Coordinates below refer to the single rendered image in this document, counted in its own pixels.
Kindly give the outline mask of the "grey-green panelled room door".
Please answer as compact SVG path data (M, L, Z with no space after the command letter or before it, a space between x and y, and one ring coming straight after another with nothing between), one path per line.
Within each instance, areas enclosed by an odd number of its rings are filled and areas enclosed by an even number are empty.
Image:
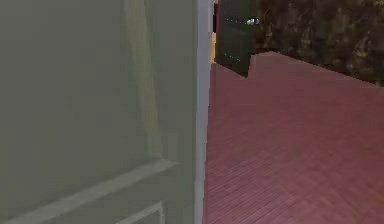
M0 224L203 224L213 0L0 0Z

